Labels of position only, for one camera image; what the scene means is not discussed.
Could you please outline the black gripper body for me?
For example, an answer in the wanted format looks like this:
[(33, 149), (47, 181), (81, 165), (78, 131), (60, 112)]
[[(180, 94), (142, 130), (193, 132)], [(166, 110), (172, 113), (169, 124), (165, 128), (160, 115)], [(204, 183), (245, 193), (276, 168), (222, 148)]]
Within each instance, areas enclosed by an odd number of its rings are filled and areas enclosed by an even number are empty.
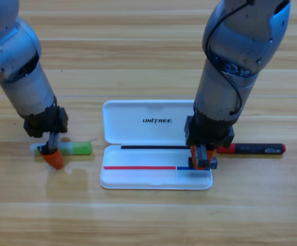
[(41, 138), (48, 132), (48, 141), (45, 145), (39, 146), (38, 150), (42, 155), (50, 155), (57, 151), (59, 134), (68, 131), (68, 119), (65, 108), (53, 104), (42, 113), (26, 116), (24, 129), (33, 138)]
[[(203, 144), (208, 150), (217, 150), (219, 147), (230, 147), (234, 139), (233, 120), (213, 120), (205, 114), (196, 112), (188, 116), (184, 126), (185, 144)], [(191, 165), (191, 156), (188, 158), (188, 166)]]

